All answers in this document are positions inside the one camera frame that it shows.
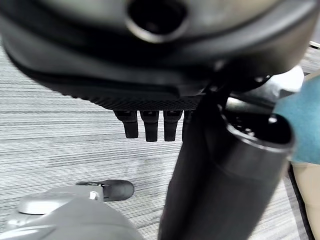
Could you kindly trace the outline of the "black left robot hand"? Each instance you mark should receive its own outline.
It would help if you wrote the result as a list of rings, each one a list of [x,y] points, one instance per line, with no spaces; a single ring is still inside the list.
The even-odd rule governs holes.
[[[9,60],[35,82],[112,110],[129,139],[182,146],[161,240],[246,240],[297,142],[271,86],[303,58],[317,0],[3,0]]]

